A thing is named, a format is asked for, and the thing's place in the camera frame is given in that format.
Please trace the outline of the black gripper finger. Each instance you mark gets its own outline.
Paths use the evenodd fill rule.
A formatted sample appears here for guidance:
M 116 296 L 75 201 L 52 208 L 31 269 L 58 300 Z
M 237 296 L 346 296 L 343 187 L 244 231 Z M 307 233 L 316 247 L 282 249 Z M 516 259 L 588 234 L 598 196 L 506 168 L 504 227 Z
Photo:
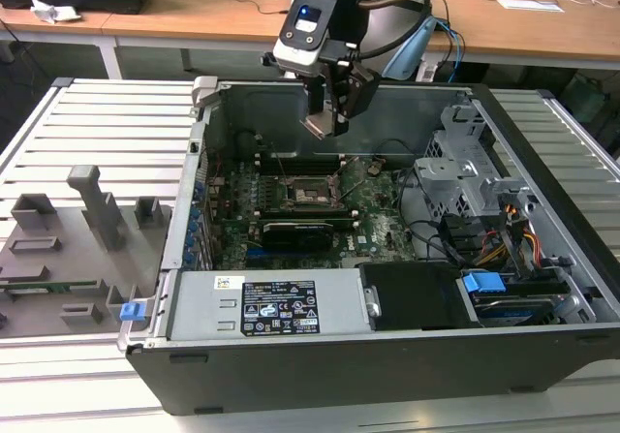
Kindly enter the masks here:
M 324 111 L 325 79 L 322 76 L 305 77 L 304 90 L 307 95 L 307 113 L 317 114 Z
M 335 137 L 349 130 L 349 121 L 367 111 L 381 76 L 354 62 L 350 67 L 330 67 L 330 100 Z

